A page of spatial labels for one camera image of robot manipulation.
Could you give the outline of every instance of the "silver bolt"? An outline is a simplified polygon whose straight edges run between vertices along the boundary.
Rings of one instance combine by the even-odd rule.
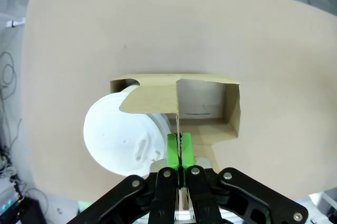
[[[200,170],[199,170],[198,168],[193,168],[193,169],[191,170],[191,173],[192,173],[193,175],[198,175],[198,174],[200,173]]]
[[[132,186],[133,186],[133,187],[137,187],[137,186],[139,186],[140,184],[141,184],[141,183],[139,183],[138,180],[135,180],[135,181],[132,182]]]
[[[296,212],[294,214],[294,220],[300,222],[301,220],[303,220],[303,215],[299,212]]]
[[[164,177],[168,178],[171,175],[171,172],[169,170],[164,171]]]
[[[232,174],[230,174],[229,172],[225,172],[225,174],[223,175],[223,178],[226,180],[230,180],[232,179]]]

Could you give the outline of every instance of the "open cardboard box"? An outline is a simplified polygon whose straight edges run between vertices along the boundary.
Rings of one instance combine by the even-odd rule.
[[[140,87],[126,97],[120,110],[167,114],[173,132],[191,133],[195,157],[209,158],[219,171],[212,145],[238,137],[239,83],[212,74],[134,74],[110,81],[111,93],[133,82]]]

